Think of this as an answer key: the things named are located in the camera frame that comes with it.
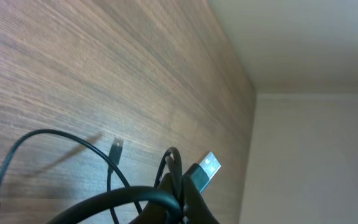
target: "white ceiling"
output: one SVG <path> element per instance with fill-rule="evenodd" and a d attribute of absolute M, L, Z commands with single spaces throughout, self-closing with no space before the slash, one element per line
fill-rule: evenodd
<path fill-rule="evenodd" d="M 259 93 L 358 93 L 358 0 L 210 0 Z"/>

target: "brown wooden surface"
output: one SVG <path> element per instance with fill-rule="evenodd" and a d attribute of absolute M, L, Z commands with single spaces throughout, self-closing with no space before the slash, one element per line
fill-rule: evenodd
<path fill-rule="evenodd" d="M 105 153 L 123 138 L 119 167 L 131 185 L 153 184 L 169 146 L 184 170 L 211 150 L 222 168 L 203 197 L 221 223 L 237 223 L 254 98 L 205 0 L 0 1 L 0 165 L 39 128 Z M 104 192 L 106 169 L 71 141 L 33 137 L 2 184 L 0 223 L 46 222 Z M 133 219 L 133 204 L 117 215 Z M 109 212 L 85 222 L 112 223 Z"/>

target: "usb connector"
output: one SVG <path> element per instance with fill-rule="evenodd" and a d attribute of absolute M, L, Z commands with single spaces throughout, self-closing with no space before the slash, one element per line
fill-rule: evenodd
<path fill-rule="evenodd" d="M 198 192 L 201 193 L 220 168 L 221 164 L 215 155 L 209 151 L 197 163 L 191 165 L 185 175 L 190 175 Z"/>
<path fill-rule="evenodd" d="M 109 159 L 118 166 L 119 159 L 121 158 L 122 153 L 122 145 L 124 144 L 124 140 L 116 138 L 111 145 Z M 108 172 L 112 172 L 112 168 L 109 166 Z"/>

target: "cable plug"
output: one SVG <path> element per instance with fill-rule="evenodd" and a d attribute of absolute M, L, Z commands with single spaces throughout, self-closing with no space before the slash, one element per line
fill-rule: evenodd
<path fill-rule="evenodd" d="M 122 153 L 122 145 L 124 144 L 124 140 L 116 138 L 114 139 L 114 142 L 111 145 L 110 153 L 109 153 L 109 159 L 112 160 L 112 162 L 118 166 L 119 160 L 121 158 Z M 112 168 L 109 166 L 108 172 L 112 172 Z"/>
<path fill-rule="evenodd" d="M 202 193 L 220 168 L 221 164 L 215 155 L 209 151 L 197 163 L 194 163 L 185 174 L 190 176 L 198 192 Z"/>

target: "white wall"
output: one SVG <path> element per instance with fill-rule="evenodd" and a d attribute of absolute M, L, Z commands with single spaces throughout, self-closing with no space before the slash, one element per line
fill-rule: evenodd
<path fill-rule="evenodd" d="M 259 93 L 358 93 L 358 0 L 209 0 Z"/>
<path fill-rule="evenodd" d="M 258 99 L 240 223 L 358 224 L 358 98 Z"/>

